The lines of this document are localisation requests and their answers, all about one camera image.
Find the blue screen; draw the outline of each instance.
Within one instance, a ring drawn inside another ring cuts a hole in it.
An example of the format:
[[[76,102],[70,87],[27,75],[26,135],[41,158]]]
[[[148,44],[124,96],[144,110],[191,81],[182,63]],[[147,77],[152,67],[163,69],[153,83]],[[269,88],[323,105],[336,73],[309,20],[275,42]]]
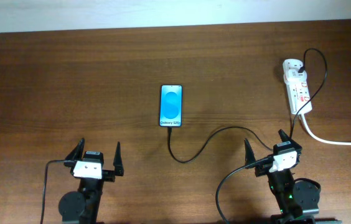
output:
[[[182,86],[163,85],[159,124],[165,127],[181,126]]]

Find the power cord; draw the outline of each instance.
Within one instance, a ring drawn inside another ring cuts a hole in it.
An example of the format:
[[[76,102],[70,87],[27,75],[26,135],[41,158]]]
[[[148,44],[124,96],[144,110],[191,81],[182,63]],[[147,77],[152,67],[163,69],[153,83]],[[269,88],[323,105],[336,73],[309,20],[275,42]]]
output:
[[[242,126],[229,126],[229,127],[226,127],[226,128],[222,128],[222,129],[219,129],[217,131],[215,131],[212,135],[210,135],[208,137],[208,139],[206,140],[205,144],[203,144],[202,148],[199,150],[198,153],[196,153],[196,155],[194,157],[192,157],[191,159],[188,159],[186,161],[182,161],[182,160],[179,160],[177,159],[174,155],[173,155],[173,152],[171,151],[171,147],[170,147],[170,141],[171,141],[171,132],[172,132],[172,128],[168,127],[167,129],[167,147],[169,148],[169,152],[170,152],[170,156],[177,162],[179,163],[182,163],[182,164],[187,164],[189,162],[192,162],[193,160],[195,160],[199,155],[200,153],[202,153],[202,151],[205,149],[206,145],[208,144],[208,142],[212,139],[212,137],[214,137],[214,135],[218,134],[219,132],[221,131],[224,131],[224,130],[227,130],[227,129],[231,129],[231,128],[238,128],[238,129],[244,129],[244,130],[247,130],[249,131],[250,133],[252,133],[256,138],[257,140],[269,151],[272,151],[272,149],[270,147],[268,147],[266,144],[264,144],[262,142],[262,140],[257,136],[256,133],[254,133],[254,131],[248,129],[248,128],[245,128],[245,127],[242,127]]]
[[[236,170],[230,172],[227,176],[224,177],[223,180],[221,180],[220,184],[218,185],[217,187],[217,190],[215,192],[215,204],[217,206],[217,210],[219,212],[219,214],[221,215],[221,218],[225,221],[226,224],[229,224],[229,221],[227,220],[227,218],[225,218],[225,215],[223,214],[223,212],[221,211],[221,208],[220,208],[220,202],[218,201],[218,195],[220,193],[220,189],[221,189],[221,186],[224,184],[224,182],[230,178],[233,174],[236,174],[237,172],[243,170],[243,169],[247,169],[247,168],[250,168],[250,167],[254,167],[254,166],[257,166],[258,164],[264,162],[264,161],[267,161],[269,159],[269,157],[265,157],[265,158],[262,158],[260,160],[257,160],[256,162],[254,163],[251,163],[251,164],[248,164],[248,165],[245,165],[245,166],[242,166],[242,167],[239,167],[237,168]]]
[[[45,208],[45,190],[47,188],[47,176],[49,172],[49,165],[51,163],[59,163],[59,162],[74,162],[74,161],[67,161],[67,160],[52,160],[45,165],[45,173],[44,173],[44,187],[43,187],[43,202],[42,202],[42,209],[41,209],[41,219],[40,219],[40,224],[43,224],[43,219],[44,219],[44,208]]]
[[[313,134],[311,132],[311,130],[308,128],[308,124],[306,121],[306,117],[304,116],[304,114],[300,114],[300,118],[301,121],[306,129],[306,131],[308,132],[308,134],[313,137],[315,140],[323,142],[323,143],[327,143],[327,144],[335,144],[335,145],[341,145],[341,146],[351,146],[351,142],[337,142],[337,141],[328,141],[328,140],[324,140],[321,138],[318,138],[315,134]]]
[[[313,96],[307,101],[307,103],[305,103],[296,113],[296,115],[294,116],[293,118],[293,122],[292,122],[292,126],[291,126],[291,129],[290,129],[290,135],[289,137],[292,138],[292,135],[293,135],[293,129],[294,129],[294,124],[296,122],[296,118],[297,116],[299,115],[300,111],[303,109],[303,107],[305,107],[309,102],[311,102],[312,99],[314,99],[314,97],[318,94],[319,90],[321,90],[321,88],[324,86],[325,84],[325,81],[326,81],[326,78],[327,78],[327,62],[326,62],[326,58],[325,58],[325,55],[318,49],[315,49],[315,48],[309,48],[307,49],[305,52],[304,52],[304,58],[303,58],[303,63],[302,63],[302,67],[299,69],[299,73],[302,73],[305,71],[306,69],[306,55],[307,55],[307,52],[310,51],[310,50],[315,50],[316,52],[318,52],[322,59],[324,60],[324,64],[325,64],[325,77],[324,77],[324,80],[322,81],[321,85],[319,86],[318,90],[313,94]]]

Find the brown wooden surface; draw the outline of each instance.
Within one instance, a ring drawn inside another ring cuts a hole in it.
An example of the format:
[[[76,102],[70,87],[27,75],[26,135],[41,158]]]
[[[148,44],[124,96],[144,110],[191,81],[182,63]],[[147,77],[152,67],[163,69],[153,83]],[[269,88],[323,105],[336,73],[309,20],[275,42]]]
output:
[[[63,159],[82,137],[105,154],[122,145],[125,176],[106,183],[98,219],[105,223],[213,223],[215,190],[244,162],[243,138],[256,157],[268,151],[251,134],[224,131],[193,163],[173,161],[158,126],[162,84],[184,86],[183,127],[172,146],[194,155],[215,129],[243,125],[272,146],[289,132],[282,62],[317,47],[329,78],[307,115],[318,136],[351,141],[351,21],[284,22],[147,29],[0,34],[0,223],[38,223],[44,166]],[[321,58],[307,58],[311,93]],[[351,147],[322,144],[296,125],[303,146],[295,177],[322,184],[320,214],[351,223]],[[47,186],[46,223],[60,223],[61,196],[76,190],[62,165]],[[279,213],[267,178],[253,170],[232,177],[220,193],[229,219]]]

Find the blue circle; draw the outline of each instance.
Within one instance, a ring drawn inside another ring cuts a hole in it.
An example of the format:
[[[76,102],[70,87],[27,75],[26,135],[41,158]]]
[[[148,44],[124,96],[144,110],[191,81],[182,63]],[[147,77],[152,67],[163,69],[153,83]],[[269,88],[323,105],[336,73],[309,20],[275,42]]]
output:
[[[163,114],[168,119],[174,119],[178,116],[177,94],[168,92],[164,97],[164,111]]]

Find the power outlet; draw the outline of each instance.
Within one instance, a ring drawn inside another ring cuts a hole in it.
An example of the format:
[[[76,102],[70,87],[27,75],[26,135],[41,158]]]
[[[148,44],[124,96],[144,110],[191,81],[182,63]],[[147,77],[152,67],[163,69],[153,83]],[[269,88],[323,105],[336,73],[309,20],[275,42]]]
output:
[[[307,85],[307,72],[299,73],[302,62],[297,59],[287,59],[283,62],[283,78],[288,91],[289,105],[292,114],[296,114],[299,109],[310,100],[310,94]],[[305,114],[312,110],[309,102],[299,114]]]

